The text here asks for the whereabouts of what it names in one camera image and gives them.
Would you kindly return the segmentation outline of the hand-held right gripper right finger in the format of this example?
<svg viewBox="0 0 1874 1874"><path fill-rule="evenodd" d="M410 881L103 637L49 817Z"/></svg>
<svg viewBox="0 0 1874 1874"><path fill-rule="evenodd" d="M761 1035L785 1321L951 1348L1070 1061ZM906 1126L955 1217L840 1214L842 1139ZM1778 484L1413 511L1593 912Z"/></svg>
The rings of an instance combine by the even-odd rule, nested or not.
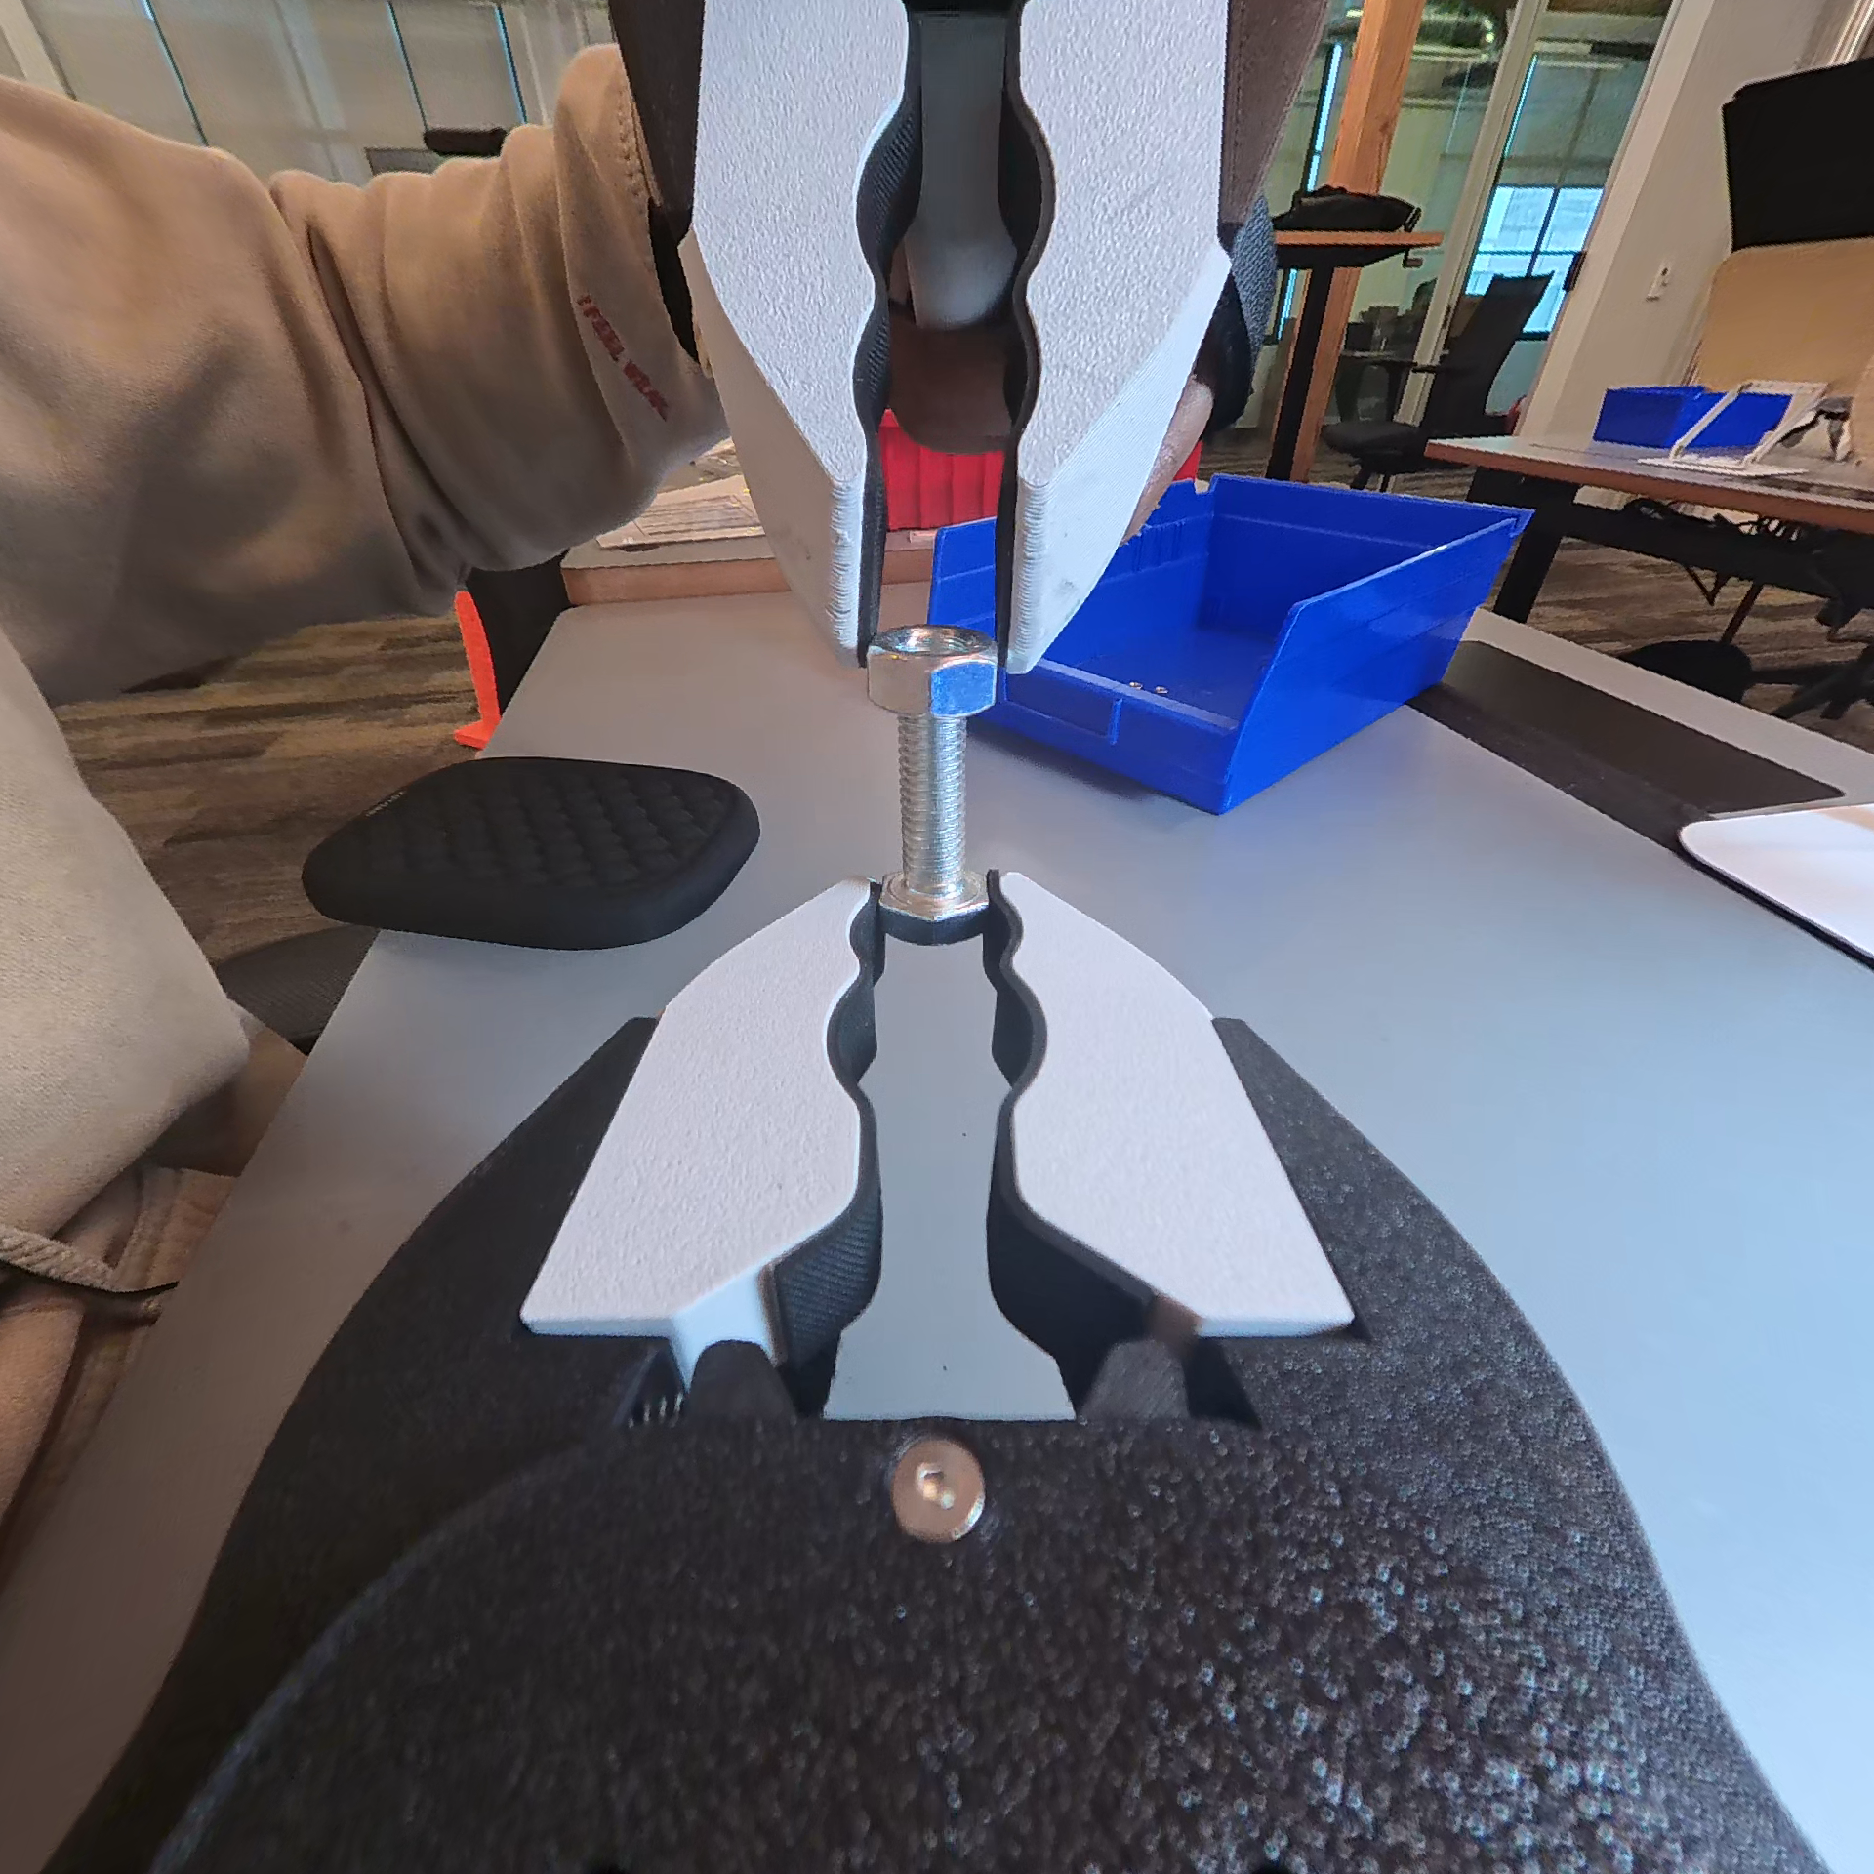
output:
<svg viewBox="0 0 1874 1874"><path fill-rule="evenodd" d="M1015 1068L1015 1197L1176 1337L1353 1323L1209 1009L1027 875L998 876L1007 967L1037 1019Z"/></svg>

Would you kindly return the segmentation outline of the person's left forearm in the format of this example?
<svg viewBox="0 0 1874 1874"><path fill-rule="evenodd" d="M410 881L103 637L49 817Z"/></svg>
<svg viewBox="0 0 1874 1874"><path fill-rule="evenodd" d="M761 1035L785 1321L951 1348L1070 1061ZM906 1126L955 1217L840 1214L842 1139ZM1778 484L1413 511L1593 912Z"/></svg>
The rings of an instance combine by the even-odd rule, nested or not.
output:
<svg viewBox="0 0 1874 1874"><path fill-rule="evenodd" d="M368 184L14 79L2 118L7 714L435 613L727 431L615 45L500 155Z"/></svg>

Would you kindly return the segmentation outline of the thick silver hex bolt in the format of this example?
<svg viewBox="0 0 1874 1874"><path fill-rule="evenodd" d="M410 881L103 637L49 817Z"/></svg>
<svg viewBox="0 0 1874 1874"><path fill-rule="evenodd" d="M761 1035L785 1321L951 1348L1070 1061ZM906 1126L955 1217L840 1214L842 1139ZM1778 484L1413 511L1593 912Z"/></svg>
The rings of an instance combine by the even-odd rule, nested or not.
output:
<svg viewBox="0 0 1874 1874"><path fill-rule="evenodd" d="M897 716L900 868L881 881L889 935L948 945L980 931L987 876L969 866L969 724L958 716Z"/></svg>

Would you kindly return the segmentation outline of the wooden post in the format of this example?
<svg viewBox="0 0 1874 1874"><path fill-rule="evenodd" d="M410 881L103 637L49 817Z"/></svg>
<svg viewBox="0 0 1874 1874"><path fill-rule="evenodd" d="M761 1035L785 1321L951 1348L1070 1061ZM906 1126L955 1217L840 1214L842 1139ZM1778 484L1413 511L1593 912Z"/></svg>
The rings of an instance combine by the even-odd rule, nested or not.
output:
<svg viewBox="0 0 1874 1874"><path fill-rule="evenodd" d="M1357 194L1380 194L1400 127L1403 87L1415 57L1423 2L1365 2L1350 56L1347 96L1328 183ZM1306 403L1288 478L1309 480L1328 420L1334 367L1353 314L1355 271L1309 273L1308 298L1320 319L1303 324L1295 363L1306 363Z"/></svg>

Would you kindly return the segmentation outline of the silver hex nut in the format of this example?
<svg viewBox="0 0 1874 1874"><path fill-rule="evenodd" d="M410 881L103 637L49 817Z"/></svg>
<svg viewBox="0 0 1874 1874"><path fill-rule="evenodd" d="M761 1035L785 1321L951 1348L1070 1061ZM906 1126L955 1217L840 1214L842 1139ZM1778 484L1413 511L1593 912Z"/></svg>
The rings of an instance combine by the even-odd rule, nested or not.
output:
<svg viewBox="0 0 1874 1874"><path fill-rule="evenodd" d="M961 624L900 624L867 651L871 701L903 719L969 719L1001 686L995 637Z"/></svg>

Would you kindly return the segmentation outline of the wooden standing desk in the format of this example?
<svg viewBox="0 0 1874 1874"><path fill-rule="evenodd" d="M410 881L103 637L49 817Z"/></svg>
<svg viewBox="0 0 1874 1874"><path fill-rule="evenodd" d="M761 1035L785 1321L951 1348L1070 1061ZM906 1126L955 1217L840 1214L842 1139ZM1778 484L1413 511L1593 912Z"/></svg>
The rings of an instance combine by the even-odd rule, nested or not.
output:
<svg viewBox="0 0 1874 1874"><path fill-rule="evenodd" d="M1272 429L1268 480L1303 482L1309 478L1353 310L1353 287L1341 287L1343 273L1357 277L1361 269L1402 253L1438 250L1443 239L1439 230L1418 230L1415 226L1288 228L1283 218L1276 220L1279 265L1286 271L1306 273L1306 289Z"/></svg>

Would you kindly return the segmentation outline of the black office chair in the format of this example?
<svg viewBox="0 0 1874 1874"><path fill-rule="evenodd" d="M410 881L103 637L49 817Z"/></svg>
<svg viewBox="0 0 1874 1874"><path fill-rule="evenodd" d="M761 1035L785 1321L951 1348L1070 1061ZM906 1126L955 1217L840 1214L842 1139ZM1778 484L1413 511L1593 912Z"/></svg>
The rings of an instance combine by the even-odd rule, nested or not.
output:
<svg viewBox="0 0 1874 1874"><path fill-rule="evenodd" d="M1428 377L1430 391L1418 421L1388 416L1325 424L1322 441L1357 465L1353 489L1388 489L1395 478L1423 470L1428 465L1427 448L1438 436L1484 432L1495 377L1525 337L1526 324L1540 308L1552 281L1553 277L1547 271L1497 273L1438 363L1380 354L1360 357L1363 363L1388 371L1390 391L1403 391L1410 377Z"/></svg>

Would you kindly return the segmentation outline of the white instruction sign stand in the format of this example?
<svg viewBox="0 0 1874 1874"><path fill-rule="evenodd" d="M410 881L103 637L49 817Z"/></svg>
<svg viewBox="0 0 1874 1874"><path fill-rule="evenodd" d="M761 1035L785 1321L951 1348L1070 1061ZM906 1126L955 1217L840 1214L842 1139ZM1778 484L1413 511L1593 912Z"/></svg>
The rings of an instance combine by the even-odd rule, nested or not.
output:
<svg viewBox="0 0 1874 1874"><path fill-rule="evenodd" d="M1873 958L1873 804L1817 802L1729 811L1679 832L1683 855Z"/></svg>

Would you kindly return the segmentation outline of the blue plastic bin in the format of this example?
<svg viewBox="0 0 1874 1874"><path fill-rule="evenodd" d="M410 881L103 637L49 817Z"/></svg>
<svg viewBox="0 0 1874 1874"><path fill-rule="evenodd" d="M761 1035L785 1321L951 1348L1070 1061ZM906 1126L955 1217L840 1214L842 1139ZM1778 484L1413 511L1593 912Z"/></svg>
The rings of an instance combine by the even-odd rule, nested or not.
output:
<svg viewBox="0 0 1874 1874"><path fill-rule="evenodd" d="M1606 391L1593 441L1645 451L1750 453L1774 432L1790 391L1709 391L1705 385L1630 385Z"/></svg>
<svg viewBox="0 0 1874 1874"><path fill-rule="evenodd" d="M1176 482L974 727L1230 811L1441 683L1528 520L1337 484Z"/></svg>

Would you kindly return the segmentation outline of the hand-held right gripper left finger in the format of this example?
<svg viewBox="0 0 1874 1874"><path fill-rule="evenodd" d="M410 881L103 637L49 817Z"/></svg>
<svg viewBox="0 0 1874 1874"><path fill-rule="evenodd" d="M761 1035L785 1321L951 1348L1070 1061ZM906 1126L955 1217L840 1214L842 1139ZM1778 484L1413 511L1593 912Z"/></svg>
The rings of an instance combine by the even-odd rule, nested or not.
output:
<svg viewBox="0 0 1874 1874"><path fill-rule="evenodd" d="M871 985L855 927L872 909L869 879L832 883L673 996L523 1301L531 1331L677 1354L837 1338L848 1305L820 1328L782 1264L828 1250L859 1199L862 1110L832 1035Z"/></svg>

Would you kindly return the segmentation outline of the red plastic bin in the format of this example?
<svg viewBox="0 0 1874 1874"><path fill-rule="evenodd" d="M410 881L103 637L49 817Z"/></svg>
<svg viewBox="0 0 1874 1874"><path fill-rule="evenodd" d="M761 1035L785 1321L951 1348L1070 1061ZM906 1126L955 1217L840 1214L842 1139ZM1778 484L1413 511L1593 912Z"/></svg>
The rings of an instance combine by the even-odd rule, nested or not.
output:
<svg viewBox="0 0 1874 1874"><path fill-rule="evenodd" d="M889 412L879 429L887 521L891 530L937 530L951 523L998 520L1015 526L1027 489L1028 521L1042 521L1046 538L1064 536L1077 543L1093 539L1092 526L1108 530L1121 521L1119 497L1128 493L1131 470L1150 470L1151 460L1128 431L1121 412L1105 415L1077 436L1046 480L1017 480L1019 491L1002 499L1007 460L1002 453L948 455L922 446Z"/></svg>

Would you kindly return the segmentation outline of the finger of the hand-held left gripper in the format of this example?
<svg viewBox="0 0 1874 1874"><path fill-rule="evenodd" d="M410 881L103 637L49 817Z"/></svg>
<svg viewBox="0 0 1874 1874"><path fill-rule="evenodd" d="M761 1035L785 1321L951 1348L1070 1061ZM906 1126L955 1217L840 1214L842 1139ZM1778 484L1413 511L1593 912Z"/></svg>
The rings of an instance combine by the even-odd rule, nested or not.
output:
<svg viewBox="0 0 1874 1874"><path fill-rule="evenodd" d="M1017 87L1048 172L1005 629L1028 671L1124 542L1222 292L1227 4L1027 4Z"/></svg>
<svg viewBox="0 0 1874 1874"><path fill-rule="evenodd" d="M707 2L702 17L695 325L782 574L862 659L884 539L855 366L876 313L859 183L906 93L897 2Z"/></svg>

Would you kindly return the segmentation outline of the person's left hand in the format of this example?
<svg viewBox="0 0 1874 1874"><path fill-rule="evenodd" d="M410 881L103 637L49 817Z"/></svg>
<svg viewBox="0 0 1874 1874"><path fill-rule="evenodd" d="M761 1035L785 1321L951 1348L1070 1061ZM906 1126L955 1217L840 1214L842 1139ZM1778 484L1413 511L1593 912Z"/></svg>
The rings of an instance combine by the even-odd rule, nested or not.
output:
<svg viewBox="0 0 1874 1874"><path fill-rule="evenodd" d="M909 305L889 305L889 405L922 446L953 455L1002 453L1014 416L1005 371L1015 362L1009 317L967 328L922 328ZM1134 508L1129 532L1147 523L1179 480L1181 465L1202 446L1212 420L1216 363L1200 354L1162 434L1156 465Z"/></svg>

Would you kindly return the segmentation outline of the orange plastic piece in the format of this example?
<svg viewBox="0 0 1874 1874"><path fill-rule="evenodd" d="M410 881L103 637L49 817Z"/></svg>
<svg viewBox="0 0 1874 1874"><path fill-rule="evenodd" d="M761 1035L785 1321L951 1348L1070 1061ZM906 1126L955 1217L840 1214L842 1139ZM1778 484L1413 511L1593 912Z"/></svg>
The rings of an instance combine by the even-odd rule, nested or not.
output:
<svg viewBox="0 0 1874 1874"><path fill-rule="evenodd" d="M475 719L461 724L453 732L453 739L461 744L483 754L493 732L500 727L503 716L499 666L489 645L489 635L485 630L478 599L467 589L458 589L453 598L453 613L475 694Z"/></svg>

